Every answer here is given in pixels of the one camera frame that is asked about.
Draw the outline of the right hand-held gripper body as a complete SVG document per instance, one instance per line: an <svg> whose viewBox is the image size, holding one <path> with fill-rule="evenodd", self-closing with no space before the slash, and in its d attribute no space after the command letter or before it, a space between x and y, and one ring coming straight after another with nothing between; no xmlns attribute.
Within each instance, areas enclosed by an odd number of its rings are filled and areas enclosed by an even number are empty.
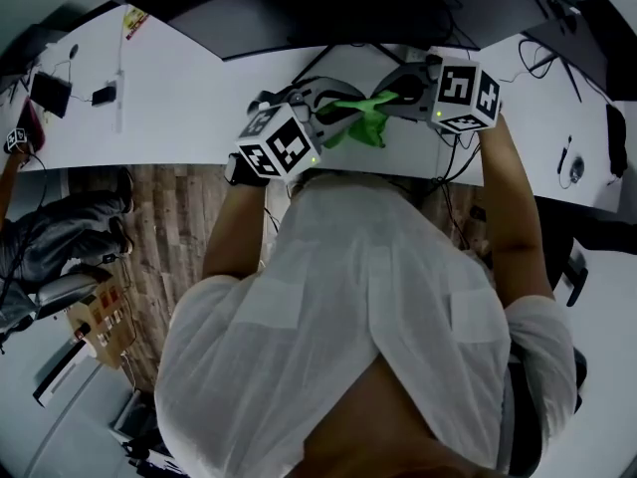
<svg viewBox="0 0 637 478"><path fill-rule="evenodd" d="M429 56L421 71L430 91L428 125L464 133L493 128L501 109L501 85L477 61Z"/></svg>

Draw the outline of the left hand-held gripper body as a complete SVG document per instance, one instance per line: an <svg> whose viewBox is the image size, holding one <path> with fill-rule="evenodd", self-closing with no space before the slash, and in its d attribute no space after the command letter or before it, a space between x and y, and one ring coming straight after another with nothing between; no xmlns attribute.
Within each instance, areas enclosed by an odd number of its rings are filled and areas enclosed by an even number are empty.
<svg viewBox="0 0 637 478"><path fill-rule="evenodd" d="M250 103L236 145L258 176L290 181L319 165L320 145L311 124L316 94L315 86L296 86L262 91Z"/></svg>

